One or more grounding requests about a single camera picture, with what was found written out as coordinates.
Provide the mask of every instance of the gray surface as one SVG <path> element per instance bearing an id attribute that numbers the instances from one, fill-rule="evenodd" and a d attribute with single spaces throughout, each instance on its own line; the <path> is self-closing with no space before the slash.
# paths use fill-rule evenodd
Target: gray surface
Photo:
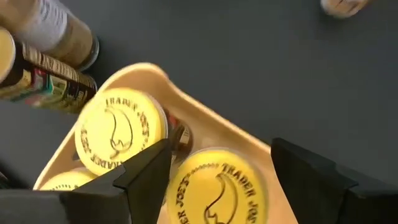
<path id="1" fill-rule="evenodd" d="M 102 83 L 159 64 L 258 138 L 286 138 L 398 185 L 398 1 L 336 22 L 319 0 L 64 0 L 99 35 Z"/>
<path id="2" fill-rule="evenodd" d="M 0 171 L 16 187 L 32 188 L 77 116 L 0 101 Z"/>

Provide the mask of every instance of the light wood tray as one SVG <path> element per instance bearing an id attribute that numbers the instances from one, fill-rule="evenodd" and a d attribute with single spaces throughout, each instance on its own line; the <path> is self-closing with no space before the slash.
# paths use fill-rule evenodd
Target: light wood tray
<path id="1" fill-rule="evenodd" d="M 127 66 L 112 75 L 98 90 L 128 87 L 149 93 L 172 114 L 185 121 L 192 129 L 193 151 L 210 146 L 224 146 L 239 150 L 252 158 L 267 185 L 269 201 L 269 224 L 296 224 L 297 221 L 279 184 L 267 144 L 254 138 L 214 111 L 179 90 L 164 71 L 150 63 Z M 61 172 L 82 166 L 72 159 L 76 149 L 75 126 L 72 127 L 49 163 L 37 179 L 34 190 L 39 189 L 49 178 Z M 166 207 L 160 212 L 159 224 L 169 224 Z"/>

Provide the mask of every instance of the wooden tray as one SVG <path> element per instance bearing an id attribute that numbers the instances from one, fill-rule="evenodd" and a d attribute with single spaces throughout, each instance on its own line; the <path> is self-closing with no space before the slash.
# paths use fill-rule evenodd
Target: wooden tray
<path id="1" fill-rule="evenodd" d="M 254 138 L 214 111 L 179 90 L 164 71 L 150 63 L 127 66 L 112 75 L 98 90 L 128 87 L 142 90 L 156 98 L 172 114 L 185 121 L 192 129 L 193 151 L 210 146 L 224 146 L 239 150 L 252 158 L 267 184 L 269 200 L 268 220 L 270 224 L 296 224 L 297 221 L 279 184 L 267 144 Z M 61 172 L 82 166 L 72 159 L 76 149 L 75 126 L 72 127 L 49 163 L 37 179 L 34 190 L 39 189 L 49 178 Z M 169 224 L 167 209 L 162 207 L 159 224 Z"/>

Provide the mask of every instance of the dark gray countertop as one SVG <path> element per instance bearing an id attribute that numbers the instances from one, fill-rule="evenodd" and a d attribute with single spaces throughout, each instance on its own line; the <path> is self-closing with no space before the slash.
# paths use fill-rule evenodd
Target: dark gray countertop
<path id="1" fill-rule="evenodd" d="M 156 63 L 265 142 L 286 138 L 398 185 L 398 1 L 345 21 L 324 16 L 319 0 L 64 3 L 100 37 L 90 71 L 99 83 Z"/>

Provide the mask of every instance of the yellow container lid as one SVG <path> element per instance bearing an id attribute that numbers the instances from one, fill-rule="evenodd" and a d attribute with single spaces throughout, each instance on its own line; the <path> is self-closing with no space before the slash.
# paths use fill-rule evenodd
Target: yellow container lid
<path id="1" fill-rule="evenodd" d="M 102 175 L 167 135 L 153 99 L 128 88 L 98 93 L 79 116 L 75 144 L 80 160 Z"/>
<path id="2" fill-rule="evenodd" d="M 52 177 L 40 190 L 75 190 L 95 179 L 88 170 L 72 170 Z"/>
<path id="3" fill-rule="evenodd" d="M 167 209 L 173 224 L 264 224 L 266 191 L 247 160 L 224 148 L 205 149 L 178 169 L 167 189 Z"/>

